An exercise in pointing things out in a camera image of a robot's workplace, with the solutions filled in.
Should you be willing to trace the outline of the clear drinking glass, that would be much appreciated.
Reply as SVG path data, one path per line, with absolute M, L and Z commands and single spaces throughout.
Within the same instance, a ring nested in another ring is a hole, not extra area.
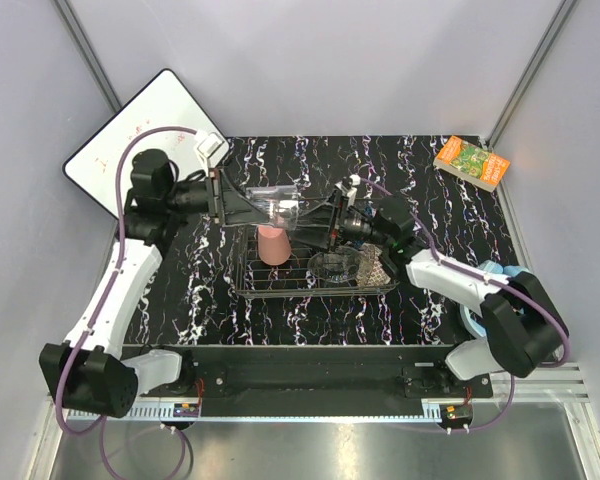
M 255 209 L 252 224 L 294 230 L 300 212 L 300 193 L 295 185 L 249 187 L 246 198 Z

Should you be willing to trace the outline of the clear glass square plate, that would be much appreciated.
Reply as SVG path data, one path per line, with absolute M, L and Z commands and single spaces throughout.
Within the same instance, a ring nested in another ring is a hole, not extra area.
M 308 261 L 308 271 L 321 288 L 354 287 L 361 252 L 349 246 L 316 253 Z

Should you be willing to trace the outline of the pink plastic cup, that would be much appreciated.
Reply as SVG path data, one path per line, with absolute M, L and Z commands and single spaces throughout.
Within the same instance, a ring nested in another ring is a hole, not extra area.
M 291 245 L 282 228 L 260 225 L 258 232 L 258 255 L 270 266 L 284 264 L 291 256 Z

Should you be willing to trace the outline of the brown patterned ceramic bowl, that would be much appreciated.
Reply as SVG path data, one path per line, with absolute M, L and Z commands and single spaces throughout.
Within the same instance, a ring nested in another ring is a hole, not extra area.
M 356 282 L 360 287 L 380 287 L 393 283 L 392 278 L 384 271 L 379 256 L 371 250 L 361 253 Z

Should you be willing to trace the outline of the wire dish rack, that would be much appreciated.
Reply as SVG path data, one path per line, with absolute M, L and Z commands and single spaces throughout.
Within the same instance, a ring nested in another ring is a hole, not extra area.
M 239 229 L 233 280 L 246 298 L 365 296 L 386 294 L 397 286 L 383 270 L 380 248 L 361 240 L 321 252 L 296 240 L 287 261 L 271 266 L 259 256 L 258 228 Z

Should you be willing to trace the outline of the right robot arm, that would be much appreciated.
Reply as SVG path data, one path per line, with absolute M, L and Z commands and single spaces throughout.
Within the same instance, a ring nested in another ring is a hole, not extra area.
M 341 241 L 364 241 L 380 249 L 379 262 L 394 280 L 442 295 L 478 317 L 484 333 L 454 347 L 434 384 L 456 396 L 470 380 L 504 371 L 526 378 L 539 367 L 557 368 L 570 355 L 569 330 L 539 279 L 489 273 L 440 253 L 407 202 L 385 195 L 373 216 L 354 205 L 356 189 L 344 184 L 298 215 L 295 240 L 333 251 Z

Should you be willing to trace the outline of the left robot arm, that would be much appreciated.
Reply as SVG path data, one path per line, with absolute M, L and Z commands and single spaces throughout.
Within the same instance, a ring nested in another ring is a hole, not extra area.
M 83 316 L 60 344 L 46 344 L 39 365 L 61 426 L 69 410 L 122 418 L 135 399 L 164 386 L 176 396 L 195 386 L 183 357 L 151 349 L 122 357 L 124 337 L 149 280 L 189 214 L 214 213 L 224 226 L 269 225 L 278 219 L 271 187 L 237 189 L 220 169 L 178 179 L 161 150 L 124 152 L 114 180 L 119 215 L 112 259 Z

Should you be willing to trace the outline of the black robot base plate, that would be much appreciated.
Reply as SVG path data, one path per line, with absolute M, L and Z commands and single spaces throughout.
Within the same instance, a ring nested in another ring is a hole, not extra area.
M 206 398 L 245 392 L 371 390 L 407 398 L 489 399 L 488 375 L 456 379 L 444 365 L 449 346 L 165 345 L 184 357 L 185 377 L 200 379 Z

